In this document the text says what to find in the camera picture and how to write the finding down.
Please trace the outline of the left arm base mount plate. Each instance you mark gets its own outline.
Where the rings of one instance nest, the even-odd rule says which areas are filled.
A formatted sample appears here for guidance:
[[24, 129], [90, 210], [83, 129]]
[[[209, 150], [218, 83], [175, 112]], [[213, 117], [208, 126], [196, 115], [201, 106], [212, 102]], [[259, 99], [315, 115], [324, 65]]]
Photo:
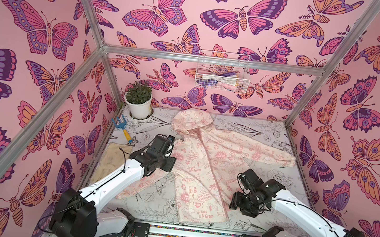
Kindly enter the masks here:
[[149, 237], [150, 224], [143, 222], [134, 222], [132, 225], [127, 225], [125, 229], [115, 234], [114, 237]]

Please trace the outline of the pink printed kids jacket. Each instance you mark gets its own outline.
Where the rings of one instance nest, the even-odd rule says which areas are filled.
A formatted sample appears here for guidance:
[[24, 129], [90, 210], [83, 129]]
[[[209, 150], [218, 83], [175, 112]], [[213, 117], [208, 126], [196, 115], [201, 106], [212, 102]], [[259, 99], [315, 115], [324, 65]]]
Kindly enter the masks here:
[[237, 177], [248, 169], [278, 178], [296, 166], [293, 154], [251, 137], [241, 124], [197, 110], [156, 110], [146, 121], [130, 120], [134, 148], [156, 135], [173, 135], [176, 164], [170, 173], [157, 170], [131, 184], [113, 201], [147, 220], [229, 227], [235, 213], [232, 196]]

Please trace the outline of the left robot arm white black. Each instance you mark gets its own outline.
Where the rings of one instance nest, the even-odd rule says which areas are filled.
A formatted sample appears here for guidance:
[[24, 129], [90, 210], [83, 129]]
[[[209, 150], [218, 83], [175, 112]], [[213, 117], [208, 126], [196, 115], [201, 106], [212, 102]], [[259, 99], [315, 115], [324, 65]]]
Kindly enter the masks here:
[[49, 233], [57, 237], [129, 237], [135, 218], [122, 208], [104, 212], [105, 206], [125, 188], [157, 170], [172, 171], [175, 137], [157, 135], [145, 147], [126, 155], [123, 166], [105, 178], [82, 188], [66, 190], [49, 217]]

